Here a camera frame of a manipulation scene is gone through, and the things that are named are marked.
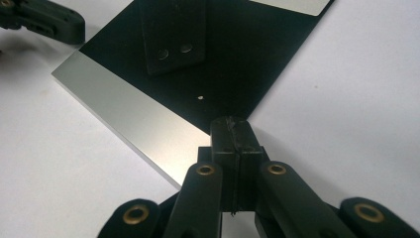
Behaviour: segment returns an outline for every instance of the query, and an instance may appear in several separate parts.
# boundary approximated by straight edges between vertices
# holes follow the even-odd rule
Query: white table surface
[[[55,2],[87,40],[130,3]],[[325,201],[420,230],[419,42],[419,1],[337,1],[251,116],[260,144]],[[51,76],[76,49],[0,29],[0,237],[95,237],[120,204],[176,192]],[[225,218],[224,237],[257,237],[250,214]]]

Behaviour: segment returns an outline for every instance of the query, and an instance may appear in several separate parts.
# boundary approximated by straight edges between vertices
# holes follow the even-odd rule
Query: black plastic arm
[[[149,214],[154,214],[143,224],[122,221],[125,214],[142,217],[130,210],[140,204],[118,208],[100,237],[128,237],[121,234],[137,229],[144,238],[218,238],[221,212],[246,210],[256,213],[262,238],[420,238],[374,201],[347,199],[340,210],[326,204],[291,166],[269,160],[246,120],[219,118],[211,137],[212,147],[199,148],[198,163],[188,170],[178,195],[151,205]]]
[[[29,31],[70,45],[82,44],[85,23],[77,12],[47,0],[1,0],[0,27]]]

